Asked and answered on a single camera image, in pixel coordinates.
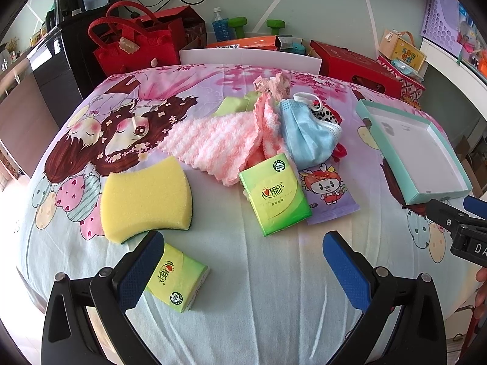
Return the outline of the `person's right hand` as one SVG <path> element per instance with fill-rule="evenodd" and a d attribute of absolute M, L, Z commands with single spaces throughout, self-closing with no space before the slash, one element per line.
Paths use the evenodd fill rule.
<path fill-rule="evenodd" d="M 475 309 L 474 318 L 480 320 L 486 313 L 486 298 L 487 298 L 487 269 L 480 269 L 475 279 L 477 282 L 482 283 L 478 288 L 475 295 Z"/>

